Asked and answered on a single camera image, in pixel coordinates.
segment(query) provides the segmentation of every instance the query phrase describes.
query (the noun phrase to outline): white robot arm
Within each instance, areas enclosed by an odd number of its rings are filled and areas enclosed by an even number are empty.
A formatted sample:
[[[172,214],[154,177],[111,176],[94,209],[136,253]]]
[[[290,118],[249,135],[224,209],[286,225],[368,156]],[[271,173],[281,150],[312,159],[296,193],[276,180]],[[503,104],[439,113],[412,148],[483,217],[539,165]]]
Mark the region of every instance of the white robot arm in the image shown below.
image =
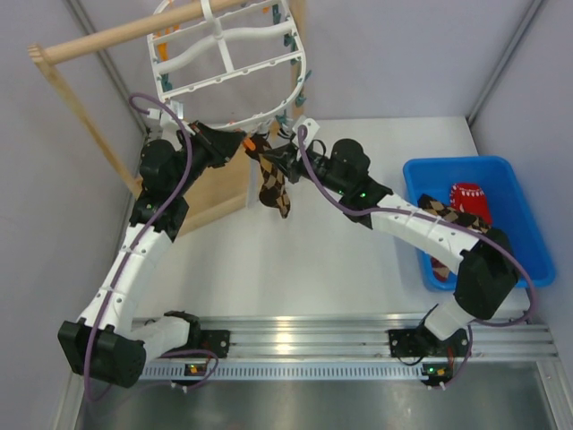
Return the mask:
[[[306,124],[316,123],[311,120]],[[184,191],[206,167],[224,166],[244,138],[244,133],[220,132],[201,123],[193,123],[191,131],[193,162],[187,186],[154,223],[154,228],[146,230],[131,249],[133,239],[181,177],[184,148],[175,151],[169,142],[158,140],[146,145],[141,153],[144,191],[135,203],[119,254],[90,305],[76,322],[64,322],[58,332],[64,353],[77,374],[83,374],[92,331],[96,331],[97,336],[90,356],[91,376],[123,387],[136,383],[145,364],[170,349],[198,346],[199,320],[183,312],[167,313],[157,322],[132,330],[135,309],[148,286],[150,274],[183,223],[187,212]],[[180,141],[183,139],[180,134],[178,137]],[[292,139],[287,145],[264,153],[292,183],[301,176],[309,177],[306,167],[297,158],[295,143],[296,139]],[[336,142],[330,159],[326,154],[312,151],[312,146],[307,148],[306,154],[312,161],[314,174],[325,187],[342,194],[340,204],[345,207],[365,210],[379,204],[391,210],[407,210],[407,214],[379,211],[364,216],[347,215],[353,222],[405,240],[433,255],[458,275],[454,296],[433,308],[411,338],[408,335],[409,342],[414,342],[413,349],[431,355],[474,319],[493,316],[517,282],[515,269],[499,253],[469,233],[442,226],[439,217],[428,213],[424,213],[425,219],[414,216],[418,208],[368,176],[370,160],[358,142],[349,139]],[[502,232],[493,228],[488,235],[510,251],[509,241]],[[112,280],[127,253],[130,258],[112,288]],[[105,312],[97,323],[102,306]]]

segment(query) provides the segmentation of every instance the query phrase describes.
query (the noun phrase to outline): gray wall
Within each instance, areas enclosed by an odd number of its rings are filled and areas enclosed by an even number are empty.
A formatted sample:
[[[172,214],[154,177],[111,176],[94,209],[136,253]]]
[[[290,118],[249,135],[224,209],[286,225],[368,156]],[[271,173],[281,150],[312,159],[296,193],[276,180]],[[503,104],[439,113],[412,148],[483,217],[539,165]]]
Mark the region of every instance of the gray wall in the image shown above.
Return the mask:
[[[0,14],[0,428],[49,428],[69,366],[56,334],[111,263],[126,188],[28,58],[81,34],[60,0]],[[94,57],[61,67],[121,156],[141,135]]]
[[[182,4],[188,0],[175,0]],[[103,30],[146,16],[159,0],[82,0]],[[307,44],[313,76],[308,114],[319,119],[465,116],[530,0],[308,0]],[[269,25],[262,13],[241,25]],[[255,55],[240,46],[241,54]],[[110,50],[131,90],[155,93],[149,52],[139,40]],[[220,67],[217,53],[183,69]],[[227,121],[268,110],[289,89],[288,70],[257,73],[185,98],[186,111]]]
[[[541,294],[573,381],[573,2],[551,0],[473,127],[482,154],[517,172],[557,266]]]

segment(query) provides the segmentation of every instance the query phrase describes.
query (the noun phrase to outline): white floor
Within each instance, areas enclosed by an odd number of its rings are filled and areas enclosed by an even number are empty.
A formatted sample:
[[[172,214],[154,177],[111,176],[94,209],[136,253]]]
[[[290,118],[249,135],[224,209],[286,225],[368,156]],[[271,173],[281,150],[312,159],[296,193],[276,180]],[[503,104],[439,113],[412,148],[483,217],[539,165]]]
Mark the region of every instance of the white floor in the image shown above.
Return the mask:
[[[463,117],[321,121],[327,147],[353,138],[370,175],[406,196],[409,159],[476,155]],[[314,185],[288,188],[288,219],[257,204],[175,241],[150,280],[137,316],[172,309],[199,316],[422,313],[449,293],[428,290],[415,249],[350,222]],[[504,314],[528,306],[514,290]]]

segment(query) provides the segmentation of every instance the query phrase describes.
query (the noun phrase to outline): metal floor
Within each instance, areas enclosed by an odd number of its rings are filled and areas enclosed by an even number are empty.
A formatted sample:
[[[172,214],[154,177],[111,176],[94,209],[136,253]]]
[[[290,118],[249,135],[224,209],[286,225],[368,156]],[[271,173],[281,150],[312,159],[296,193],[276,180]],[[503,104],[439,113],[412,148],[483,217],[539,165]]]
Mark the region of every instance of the metal floor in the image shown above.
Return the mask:
[[[76,430],[544,430],[556,428],[535,364],[472,363],[446,391],[417,381],[216,382],[184,395],[113,389]]]

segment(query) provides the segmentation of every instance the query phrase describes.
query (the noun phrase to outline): blue tray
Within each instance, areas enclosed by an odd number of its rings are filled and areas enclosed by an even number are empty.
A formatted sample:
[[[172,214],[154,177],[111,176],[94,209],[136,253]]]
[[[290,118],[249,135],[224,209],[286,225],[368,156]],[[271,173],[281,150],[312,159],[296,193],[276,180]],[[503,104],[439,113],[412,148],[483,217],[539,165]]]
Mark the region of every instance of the blue tray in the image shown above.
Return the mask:
[[[525,267],[536,287],[546,287],[555,279],[555,268],[539,228],[527,205],[511,165],[500,157],[461,157],[451,159],[411,159],[404,165],[408,199],[417,205],[422,194],[449,203],[449,190],[457,182],[482,187],[487,197],[493,226],[508,236],[517,260]],[[420,252],[422,271],[430,288],[456,289],[456,276],[441,282],[432,272],[430,256]],[[518,287],[525,287],[521,279]]]

